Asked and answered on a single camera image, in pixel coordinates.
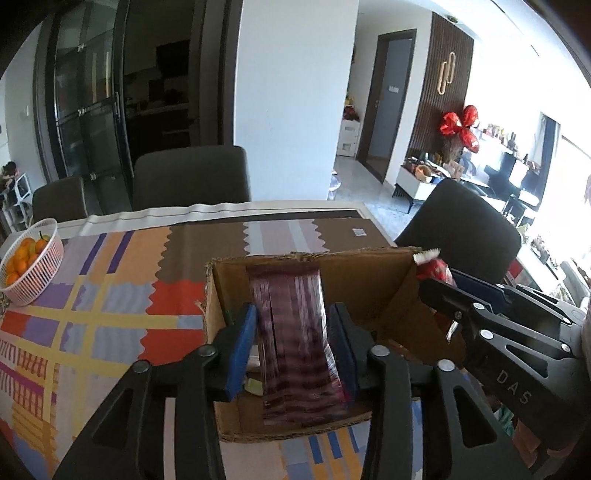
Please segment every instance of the wooden slat wall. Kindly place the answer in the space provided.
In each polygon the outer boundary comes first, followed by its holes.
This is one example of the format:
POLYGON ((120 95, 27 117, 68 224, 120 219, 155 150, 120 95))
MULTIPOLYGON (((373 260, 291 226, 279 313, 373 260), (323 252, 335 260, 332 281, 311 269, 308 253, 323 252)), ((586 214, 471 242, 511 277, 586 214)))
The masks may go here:
POLYGON ((444 113, 456 112, 461 116, 472 68, 474 40, 443 17, 433 13, 431 40, 423 91, 408 145, 408 155, 421 152, 438 153, 441 150, 439 125, 444 113), (441 63, 456 53, 456 74, 447 85, 445 94, 437 93, 437 80, 441 63))

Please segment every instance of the chair back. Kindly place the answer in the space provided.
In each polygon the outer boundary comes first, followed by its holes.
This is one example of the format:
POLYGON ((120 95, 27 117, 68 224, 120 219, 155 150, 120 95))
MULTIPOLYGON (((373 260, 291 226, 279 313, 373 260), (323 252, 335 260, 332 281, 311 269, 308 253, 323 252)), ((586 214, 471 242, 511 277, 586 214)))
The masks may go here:
POLYGON ((480 196, 445 179, 395 242, 401 247, 440 248, 450 267, 499 283, 517 257, 521 235, 480 196))
POLYGON ((58 223, 88 217, 84 184, 73 176, 52 181, 33 193, 33 220, 55 218, 58 223))
POLYGON ((134 210, 250 199, 246 152, 241 147, 176 148, 148 153, 135 164, 134 210))

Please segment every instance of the red balloon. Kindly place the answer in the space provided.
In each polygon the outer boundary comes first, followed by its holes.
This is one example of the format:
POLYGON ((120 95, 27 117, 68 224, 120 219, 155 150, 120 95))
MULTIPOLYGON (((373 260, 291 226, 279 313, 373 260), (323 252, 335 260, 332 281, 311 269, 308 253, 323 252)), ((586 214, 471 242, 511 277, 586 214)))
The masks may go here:
POLYGON ((462 125, 464 127, 472 127, 478 121, 478 110, 474 105, 468 105, 464 108, 462 115, 462 125))
POLYGON ((480 150, 480 143, 478 142, 476 135, 474 135, 469 128, 464 127, 460 130, 460 140, 464 147, 472 153, 478 153, 480 150))
POLYGON ((448 112, 443 115, 443 123, 439 127, 439 131, 446 137, 451 137, 457 134, 462 129, 462 122, 455 112, 448 112))

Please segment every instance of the black door frame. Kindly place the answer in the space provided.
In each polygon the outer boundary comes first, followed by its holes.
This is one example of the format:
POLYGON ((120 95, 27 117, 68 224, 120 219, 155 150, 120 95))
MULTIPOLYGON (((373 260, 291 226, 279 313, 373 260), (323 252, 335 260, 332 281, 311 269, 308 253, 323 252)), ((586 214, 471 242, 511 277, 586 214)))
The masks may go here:
POLYGON ((125 51, 125 25, 129 14, 130 0, 119 0, 113 25, 113 54, 111 55, 112 89, 115 107, 115 137, 121 161, 121 170, 129 199, 131 201, 134 187, 134 166, 129 152, 127 136, 127 124, 125 120, 125 94, 123 81, 124 51, 125 51))
POLYGON ((375 171, 368 163, 369 146, 371 145, 371 138, 374 134, 374 126, 376 116, 378 113, 379 96, 382 91, 382 84, 384 82, 384 73, 386 69, 386 59, 388 57, 388 46, 392 40, 407 40, 410 39, 411 53, 408 61, 408 68, 406 79, 404 81, 404 89, 402 91, 402 104, 400 105, 400 113, 398 115, 398 126, 394 132, 392 138, 392 144, 390 145, 388 155, 388 165, 391 161, 392 152, 394 151, 394 144, 396 143, 396 137, 398 136, 398 130, 400 129, 400 120, 402 112, 404 111, 404 104, 406 103, 408 81, 410 79, 410 72, 413 67, 414 60, 414 48, 417 38, 417 29, 412 30, 401 30, 398 32, 385 33, 378 36, 378 45, 376 47, 375 61, 374 61, 374 72, 372 74, 371 86, 369 88, 368 103, 365 108, 365 115, 363 116, 363 129, 361 131, 361 140, 359 141, 359 149, 357 152, 357 160, 369 170, 369 172, 376 177, 381 183, 384 182, 386 174, 382 177, 377 171, 375 171))
POLYGON ((189 43, 191 145, 234 144, 242 6, 243 0, 195 1, 189 43))

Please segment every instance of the green object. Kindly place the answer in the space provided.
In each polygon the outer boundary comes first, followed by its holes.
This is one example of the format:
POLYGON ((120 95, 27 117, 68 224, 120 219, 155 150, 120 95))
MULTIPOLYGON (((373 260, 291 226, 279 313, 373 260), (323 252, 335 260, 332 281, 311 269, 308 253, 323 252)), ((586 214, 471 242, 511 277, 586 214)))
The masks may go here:
POLYGON ((254 378, 245 378, 244 389, 247 392, 256 395, 257 397, 262 397, 262 382, 260 380, 255 380, 254 378))
POLYGON ((513 412, 509 410, 504 405, 499 408, 496 412, 493 413, 497 421, 505 430, 505 433, 509 436, 509 438, 513 438, 515 435, 515 427, 513 426, 513 412))

